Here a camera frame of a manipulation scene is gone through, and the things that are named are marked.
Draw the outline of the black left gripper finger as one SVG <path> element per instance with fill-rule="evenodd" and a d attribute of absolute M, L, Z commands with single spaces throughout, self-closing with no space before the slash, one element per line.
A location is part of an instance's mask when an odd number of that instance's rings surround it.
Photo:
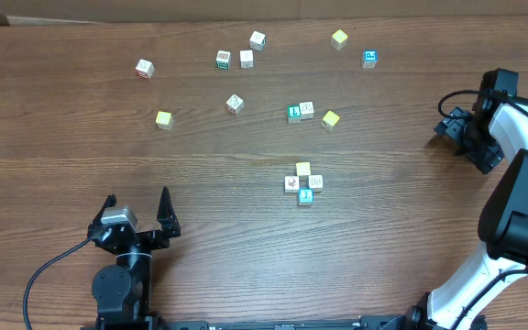
<path fill-rule="evenodd" d="M 93 218 L 93 221 L 90 224 L 90 227 L 96 227 L 101 224 L 101 218 L 104 214 L 104 211 L 106 208 L 114 207 L 116 206 L 116 196 L 114 194 L 110 194 L 107 196 L 107 198 L 104 201 L 103 206 L 101 207 L 100 211 L 97 213 L 97 215 Z"/>
<path fill-rule="evenodd" d="M 170 191 L 166 186 L 163 187 L 160 196 L 157 221 L 167 237 L 179 237 L 181 235 L 181 226 L 173 209 Z"/>

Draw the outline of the red bird yellow block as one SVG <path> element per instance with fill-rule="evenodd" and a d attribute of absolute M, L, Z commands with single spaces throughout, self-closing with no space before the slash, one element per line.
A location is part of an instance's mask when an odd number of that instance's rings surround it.
<path fill-rule="evenodd" d="M 284 191 L 286 193 L 298 193 L 300 190 L 300 179 L 298 176 L 284 177 Z"/>

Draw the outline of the yellow top duck block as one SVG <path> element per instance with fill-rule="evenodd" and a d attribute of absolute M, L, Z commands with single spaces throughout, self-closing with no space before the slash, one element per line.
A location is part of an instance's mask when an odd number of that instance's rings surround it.
<path fill-rule="evenodd" d="M 327 131 L 333 131 L 339 120 L 340 116 L 338 114 L 328 110 L 322 118 L 322 127 Z"/>

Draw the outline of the blue T wooden block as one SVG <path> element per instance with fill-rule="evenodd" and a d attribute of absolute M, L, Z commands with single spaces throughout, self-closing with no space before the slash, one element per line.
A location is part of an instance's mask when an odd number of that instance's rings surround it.
<path fill-rule="evenodd" d="M 311 206 L 314 203 L 314 190 L 313 189 L 300 189 L 298 192 L 298 205 L 299 206 Z"/>

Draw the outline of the yellow S wooden block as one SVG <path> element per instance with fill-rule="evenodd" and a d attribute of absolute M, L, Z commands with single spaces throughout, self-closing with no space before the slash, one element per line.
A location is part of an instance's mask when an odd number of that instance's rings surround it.
<path fill-rule="evenodd" d="M 297 162 L 295 164 L 295 172 L 299 177 L 311 175 L 311 163 L 308 161 Z"/>

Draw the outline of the engraved plain wooden block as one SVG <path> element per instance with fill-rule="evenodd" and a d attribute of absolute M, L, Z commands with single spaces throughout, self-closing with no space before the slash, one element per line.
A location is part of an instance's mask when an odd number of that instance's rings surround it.
<path fill-rule="evenodd" d="M 314 192 L 321 192 L 324 188 L 324 178 L 322 175 L 309 175 L 308 188 Z"/>

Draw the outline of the green L wooden block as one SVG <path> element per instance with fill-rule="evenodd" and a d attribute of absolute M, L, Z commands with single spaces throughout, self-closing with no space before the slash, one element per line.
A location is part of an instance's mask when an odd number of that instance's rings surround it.
<path fill-rule="evenodd" d="M 287 107 L 287 121 L 289 124 L 296 124 L 302 120 L 302 112 L 300 106 L 291 104 Z"/>

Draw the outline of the plain I wooden block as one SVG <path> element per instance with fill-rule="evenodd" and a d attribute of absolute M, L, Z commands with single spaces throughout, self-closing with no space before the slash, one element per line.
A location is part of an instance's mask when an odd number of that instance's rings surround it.
<path fill-rule="evenodd" d="M 302 120 L 314 118 L 314 104 L 309 102 L 302 102 L 299 104 Z"/>

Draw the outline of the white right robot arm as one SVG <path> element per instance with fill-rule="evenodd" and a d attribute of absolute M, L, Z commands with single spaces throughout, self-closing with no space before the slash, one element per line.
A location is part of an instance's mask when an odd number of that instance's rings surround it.
<path fill-rule="evenodd" d="M 490 173 L 502 160 L 509 166 L 481 211 L 474 252 L 386 328 L 484 329 L 481 311 L 528 276 L 528 99 L 518 95 L 518 81 L 515 71 L 485 72 L 471 110 L 457 107 L 435 126 L 480 172 Z"/>

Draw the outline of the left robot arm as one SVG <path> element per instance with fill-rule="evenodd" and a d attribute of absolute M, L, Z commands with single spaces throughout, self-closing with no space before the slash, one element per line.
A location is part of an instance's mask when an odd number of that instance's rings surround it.
<path fill-rule="evenodd" d="M 87 237 L 115 255 L 115 264 L 100 269 L 92 281 L 97 303 L 96 329 L 166 329 L 151 301 L 152 252 L 170 246 L 181 235 L 168 188 L 163 188 L 157 212 L 159 229 L 138 232 L 129 206 L 118 206 L 110 195 L 88 227 Z"/>

